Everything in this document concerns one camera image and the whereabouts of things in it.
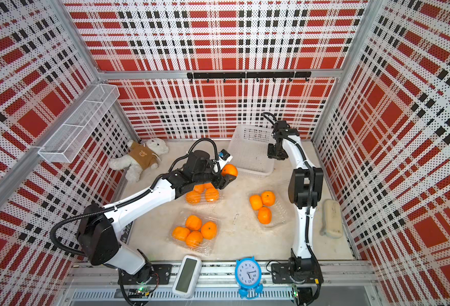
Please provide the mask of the orange one container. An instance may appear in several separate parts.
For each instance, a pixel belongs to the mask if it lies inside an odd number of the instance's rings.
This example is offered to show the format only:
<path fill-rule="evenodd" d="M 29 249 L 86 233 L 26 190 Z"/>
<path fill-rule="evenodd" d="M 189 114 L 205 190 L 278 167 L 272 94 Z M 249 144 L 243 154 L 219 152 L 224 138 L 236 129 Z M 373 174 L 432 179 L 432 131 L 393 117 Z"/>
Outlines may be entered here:
<path fill-rule="evenodd" d="M 222 171 L 221 171 L 222 176 L 226 176 L 226 175 L 232 175 L 234 177 L 237 177 L 239 174 L 238 169 L 233 166 L 232 164 L 226 164 Z"/>

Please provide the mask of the white plastic basket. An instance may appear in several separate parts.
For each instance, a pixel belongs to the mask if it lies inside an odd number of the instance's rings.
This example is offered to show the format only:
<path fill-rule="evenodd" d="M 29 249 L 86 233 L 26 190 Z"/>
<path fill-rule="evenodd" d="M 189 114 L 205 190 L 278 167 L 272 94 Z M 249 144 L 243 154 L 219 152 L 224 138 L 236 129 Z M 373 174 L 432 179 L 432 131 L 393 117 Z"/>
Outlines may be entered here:
<path fill-rule="evenodd" d="M 227 149 L 233 157 L 231 164 L 239 175 L 265 178 L 274 169 L 274 159 L 267 156 L 268 145 L 273 143 L 272 128 L 238 125 Z"/>

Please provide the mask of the orange three container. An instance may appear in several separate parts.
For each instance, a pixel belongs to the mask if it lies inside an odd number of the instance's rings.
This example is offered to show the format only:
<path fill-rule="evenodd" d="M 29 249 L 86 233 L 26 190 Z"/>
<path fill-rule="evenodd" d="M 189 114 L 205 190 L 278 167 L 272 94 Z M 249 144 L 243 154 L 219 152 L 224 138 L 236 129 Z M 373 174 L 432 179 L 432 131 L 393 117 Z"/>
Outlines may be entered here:
<path fill-rule="evenodd" d="M 261 209 L 263 207 L 263 202 L 259 195 L 252 195 L 249 198 L 249 203 L 250 203 L 251 208 L 254 211 L 258 211 L 259 209 Z"/>

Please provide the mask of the orange two container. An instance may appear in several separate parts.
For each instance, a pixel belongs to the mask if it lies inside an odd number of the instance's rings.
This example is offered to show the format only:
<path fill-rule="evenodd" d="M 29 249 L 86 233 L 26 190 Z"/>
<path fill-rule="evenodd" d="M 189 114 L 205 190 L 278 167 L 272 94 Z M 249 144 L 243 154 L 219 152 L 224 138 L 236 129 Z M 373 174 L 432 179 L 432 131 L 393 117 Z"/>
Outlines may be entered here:
<path fill-rule="evenodd" d="M 272 191 L 265 191 L 261 194 L 261 201 L 263 206 L 271 207 L 276 202 L 276 195 Z"/>

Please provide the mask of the orange four container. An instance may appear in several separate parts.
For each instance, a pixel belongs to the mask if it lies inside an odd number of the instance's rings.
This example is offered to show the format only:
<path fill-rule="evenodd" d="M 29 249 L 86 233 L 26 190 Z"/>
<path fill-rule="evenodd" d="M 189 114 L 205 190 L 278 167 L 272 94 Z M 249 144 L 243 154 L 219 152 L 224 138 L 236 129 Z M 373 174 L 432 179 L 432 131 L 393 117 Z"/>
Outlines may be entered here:
<path fill-rule="evenodd" d="M 270 224 L 272 222 L 272 212 L 268 207 L 262 207 L 258 210 L 258 221 L 261 224 Z"/>

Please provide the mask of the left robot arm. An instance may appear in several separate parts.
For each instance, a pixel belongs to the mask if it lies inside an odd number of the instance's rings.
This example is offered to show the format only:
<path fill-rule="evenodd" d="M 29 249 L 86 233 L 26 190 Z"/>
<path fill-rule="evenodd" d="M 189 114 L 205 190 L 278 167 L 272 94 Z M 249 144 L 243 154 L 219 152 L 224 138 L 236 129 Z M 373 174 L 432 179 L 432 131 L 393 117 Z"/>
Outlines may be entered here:
<path fill-rule="evenodd" d="M 191 192 L 197 185 L 211 183 L 216 189 L 224 189 L 236 179 L 222 172 L 233 159 L 226 150 L 215 153 L 213 158 L 202 150 L 190 151 L 182 159 L 183 166 L 171 166 L 143 191 L 104 207 L 90 205 L 83 214 L 55 224 L 50 231 L 52 243 L 62 251 L 87 257 L 92 265 L 110 265 L 131 275 L 138 274 L 149 261 L 142 252 L 121 241 L 128 224 Z M 64 225 L 74 222 L 78 222 L 79 250 L 64 245 L 56 234 Z"/>

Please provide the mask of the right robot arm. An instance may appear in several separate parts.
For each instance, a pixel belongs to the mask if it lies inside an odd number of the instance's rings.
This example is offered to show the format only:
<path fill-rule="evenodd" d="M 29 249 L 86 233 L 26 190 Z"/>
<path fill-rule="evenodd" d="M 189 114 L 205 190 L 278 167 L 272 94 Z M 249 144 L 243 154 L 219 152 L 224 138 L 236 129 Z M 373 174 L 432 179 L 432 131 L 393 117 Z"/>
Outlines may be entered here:
<path fill-rule="evenodd" d="M 307 157 L 300 134 L 286 121 L 273 121 L 274 144 L 268 145 L 270 159 L 291 162 L 293 171 L 287 195 L 295 206 L 295 235 L 288 259 L 289 276 L 296 284 L 323 283 L 320 264 L 313 251 L 314 217 L 321 201 L 324 173 Z"/>

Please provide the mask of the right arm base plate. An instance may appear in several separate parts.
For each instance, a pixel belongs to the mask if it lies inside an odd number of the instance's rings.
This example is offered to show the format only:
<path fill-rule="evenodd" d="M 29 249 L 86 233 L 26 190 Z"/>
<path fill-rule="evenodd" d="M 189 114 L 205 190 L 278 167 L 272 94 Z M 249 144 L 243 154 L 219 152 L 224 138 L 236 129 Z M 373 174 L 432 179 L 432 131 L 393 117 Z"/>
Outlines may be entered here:
<path fill-rule="evenodd" d="M 323 284 L 320 265 L 301 266 L 296 269 L 288 263 L 273 263 L 270 267 L 274 284 Z"/>

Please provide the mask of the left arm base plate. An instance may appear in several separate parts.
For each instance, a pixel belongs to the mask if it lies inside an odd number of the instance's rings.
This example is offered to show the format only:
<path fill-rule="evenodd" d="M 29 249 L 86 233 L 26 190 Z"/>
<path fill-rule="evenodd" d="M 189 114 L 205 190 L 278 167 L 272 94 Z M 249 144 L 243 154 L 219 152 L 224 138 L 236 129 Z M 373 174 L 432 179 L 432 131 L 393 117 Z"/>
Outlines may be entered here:
<path fill-rule="evenodd" d="M 153 264 L 145 265 L 136 274 L 128 274 L 123 271 L 119 276 L 118 284 L 123 286 L 130 285 L 167 285 L 170 281 L 172 265 L 170 264 Z"/>

